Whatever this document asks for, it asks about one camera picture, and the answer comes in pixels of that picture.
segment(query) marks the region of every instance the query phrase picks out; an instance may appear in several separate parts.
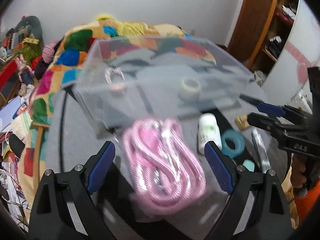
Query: multicolored bedspread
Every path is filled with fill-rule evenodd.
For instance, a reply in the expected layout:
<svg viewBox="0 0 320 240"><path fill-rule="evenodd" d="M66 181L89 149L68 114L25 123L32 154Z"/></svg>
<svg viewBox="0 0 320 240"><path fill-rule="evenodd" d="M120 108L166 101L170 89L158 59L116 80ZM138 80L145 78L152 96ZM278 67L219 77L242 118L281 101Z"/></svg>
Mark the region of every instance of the multicolored bedspread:
<svg viewBox="0 0 320 240"><path fill-rule="evenodd" d="M33 122L45 123L50 125L53 115L52 96L57 93L62 86L76 80L79 71L86 59L87 52L95 39L110 38L115 36L133 35L162 35L162 36L181 36L182 42L177 42L175 52L178 54L189 55L206 61L215 62L211 55L203 47L186 40L186 34L174 25L149 26L145 23L118 22L115 20L100 20L90 24L80 25L70 29L64 36L63 41L55 54L52 64L44 73L39 83L35 101L32 107ZM106 48L105 60L110 60L119 55L135 49L158 50L156 42L141 42L132 44L130 39L122 46L122 49L112 50ZM40 150L40 178L46 169L46 142L49 131L44 133L44 138ZM18 163L18 178L30 205L33 203L33 155L35 151L37 130L31 125L26 140L26 147Z"/></svg>

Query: human hand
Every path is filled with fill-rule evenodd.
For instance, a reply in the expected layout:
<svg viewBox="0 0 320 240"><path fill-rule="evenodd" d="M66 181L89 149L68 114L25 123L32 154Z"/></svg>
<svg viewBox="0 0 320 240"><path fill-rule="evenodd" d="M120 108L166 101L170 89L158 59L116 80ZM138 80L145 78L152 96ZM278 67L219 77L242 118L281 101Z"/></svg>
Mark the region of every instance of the human hand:
<svg viewBox="0 0 320 240"><path fill-rule="evenodd" d="M306 160L307 157L303 155L300 155L298 158L298 155L295 154L292 158L292 173L290 181L294 188L302 188L303 184L307 182L307 178L302 174L306 171Z"/></svg>

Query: wooden door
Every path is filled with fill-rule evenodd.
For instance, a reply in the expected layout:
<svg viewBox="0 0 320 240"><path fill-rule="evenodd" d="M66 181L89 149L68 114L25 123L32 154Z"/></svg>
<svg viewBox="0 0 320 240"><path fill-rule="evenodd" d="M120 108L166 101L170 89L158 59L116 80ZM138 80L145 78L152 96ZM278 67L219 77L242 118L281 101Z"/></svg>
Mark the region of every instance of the wooden door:
<svg viewBox="0 0 320 240"><path fill-rule="evenodd" d="M271 13L272 18L274 13L274 9L270 12L273 2L274 0L244 0L236 28L228 46L228 52L240 62L244 62L251 57L265 28L269 14Z"/></svg>

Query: clear plastic bin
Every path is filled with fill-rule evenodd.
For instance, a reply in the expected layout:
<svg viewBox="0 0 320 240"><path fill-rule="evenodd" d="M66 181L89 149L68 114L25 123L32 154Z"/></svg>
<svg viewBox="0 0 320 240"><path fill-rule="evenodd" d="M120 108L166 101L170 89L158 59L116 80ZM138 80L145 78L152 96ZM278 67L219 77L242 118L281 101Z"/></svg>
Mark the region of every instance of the clear plastic bin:
<svg viewBox="0 0 320 240"><path fill-rule="evenodd" d="M183 117L231 106L251 77L207 39L121 37L94 42L74 94L100 134L149 116Z"/></svg>

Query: pink packaged rope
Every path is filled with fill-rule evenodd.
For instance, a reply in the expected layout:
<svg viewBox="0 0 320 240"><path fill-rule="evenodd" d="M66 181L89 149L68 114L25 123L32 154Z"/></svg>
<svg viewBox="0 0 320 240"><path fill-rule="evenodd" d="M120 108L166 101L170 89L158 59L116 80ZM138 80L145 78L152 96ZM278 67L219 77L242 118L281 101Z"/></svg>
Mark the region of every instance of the pink packaged rope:
<svg viewBox="0 0 320 240"><path fill-rule="evenodd" d="M138 120L123 135L135 199L149 215L174 214L204 195L205 175L174 119Z"/></svg>

